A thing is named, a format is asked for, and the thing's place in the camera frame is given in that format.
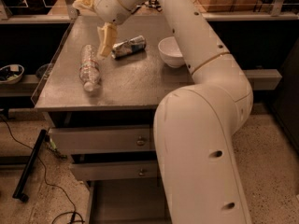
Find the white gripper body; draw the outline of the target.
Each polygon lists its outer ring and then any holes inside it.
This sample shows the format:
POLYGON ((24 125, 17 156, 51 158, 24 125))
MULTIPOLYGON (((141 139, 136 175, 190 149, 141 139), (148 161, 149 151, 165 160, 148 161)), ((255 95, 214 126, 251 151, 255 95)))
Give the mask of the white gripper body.
POLYGON ((93 0, 95 13, 104 22, 123 24, 130 16, 134 0, 93 0))

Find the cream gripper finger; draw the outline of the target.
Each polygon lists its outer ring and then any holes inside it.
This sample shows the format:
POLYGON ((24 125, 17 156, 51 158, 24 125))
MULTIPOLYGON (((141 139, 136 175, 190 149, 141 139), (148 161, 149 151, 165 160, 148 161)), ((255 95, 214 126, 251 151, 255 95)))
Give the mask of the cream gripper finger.
POLYGON ((73 8, 94 12, 94 0, 76 0, 73 3, 73 8))
POLYGON ((114 23, 106 22, 103 27, 97 28, 97 33, 100 41, 97 57, 106 58, 116 42, 118 36, 117 26, 114 23))

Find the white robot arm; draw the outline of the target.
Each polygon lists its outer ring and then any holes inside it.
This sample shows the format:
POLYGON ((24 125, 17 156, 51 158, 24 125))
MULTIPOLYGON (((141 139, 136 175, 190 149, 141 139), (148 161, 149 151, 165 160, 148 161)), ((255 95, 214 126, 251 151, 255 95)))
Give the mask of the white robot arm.
MULTIPOLYGON (((98 16, 101 59, 116 29, 147 0, 76 0, 98 16)), ((249 81, 191 0, 159 0, 192 76, 168 93, 154 118, 154 143, 173 224, 251 224, 232 145, 253 105, 249 81)))

